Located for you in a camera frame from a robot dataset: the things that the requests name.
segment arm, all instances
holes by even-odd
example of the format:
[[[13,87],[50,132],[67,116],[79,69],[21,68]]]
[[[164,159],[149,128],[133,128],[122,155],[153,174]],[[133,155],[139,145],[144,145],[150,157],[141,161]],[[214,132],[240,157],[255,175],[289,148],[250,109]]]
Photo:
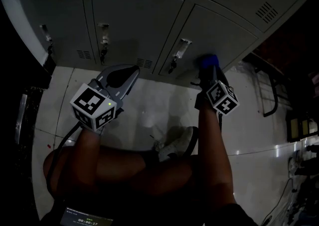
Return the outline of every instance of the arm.
[[[198,155],[207,212],[235,204],[233,179],[216,111],[205,99],[199,110]]]
[[[99,135],[82,130],[59,178],[57,194],[60,197],[94,190],[100,143]]]

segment shoe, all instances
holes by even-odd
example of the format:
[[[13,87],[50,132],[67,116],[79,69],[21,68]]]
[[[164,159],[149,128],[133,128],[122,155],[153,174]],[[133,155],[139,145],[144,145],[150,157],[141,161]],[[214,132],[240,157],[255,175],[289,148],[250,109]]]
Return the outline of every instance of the shoe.
[[[182,136],[159,150],[159,162],[181,157],[189,157],[198,139],[198,128],[188,127]]]

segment timer display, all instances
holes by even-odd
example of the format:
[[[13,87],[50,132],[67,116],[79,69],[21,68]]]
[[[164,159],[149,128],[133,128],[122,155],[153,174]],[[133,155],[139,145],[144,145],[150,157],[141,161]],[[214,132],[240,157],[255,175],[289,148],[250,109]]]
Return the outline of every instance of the timer display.
[[[113,220],[89,215],[71,208],[66,208],[60,224],[63,226],[110,226]]]

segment locker vent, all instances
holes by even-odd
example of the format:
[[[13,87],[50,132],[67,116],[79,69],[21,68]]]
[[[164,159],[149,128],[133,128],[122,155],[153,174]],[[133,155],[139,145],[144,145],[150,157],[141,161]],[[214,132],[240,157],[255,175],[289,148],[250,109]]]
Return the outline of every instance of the locker vent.
[[[77,52],[81,59],[92,59],[89,51],[77,50]]]
[[[136,60],[136,65],[143,68],[151,68],[153,61],[144,60],[142,58],[138,58]]]
[[[259,10],[257,10],[256,15],[260,17],[267,24],[271,22],[278,14],[274,8],[267,2],[265,2]]]

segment person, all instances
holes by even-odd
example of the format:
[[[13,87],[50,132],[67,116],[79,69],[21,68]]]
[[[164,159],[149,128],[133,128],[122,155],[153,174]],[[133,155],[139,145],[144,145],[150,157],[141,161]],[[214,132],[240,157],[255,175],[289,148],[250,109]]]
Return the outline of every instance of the person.
[[[98,134],[84,128],[74,147],[62,149],[50,181],[55,202],[43,225],[60,223],[66,201],[113,225],[256,225],[234,199],[216,111],[207,100],[199,109],[198,155],[166,153],[159,162],[160,152],[126,152],[100,142]],[[53,152],[45,159],[45,176],[52,157]]]

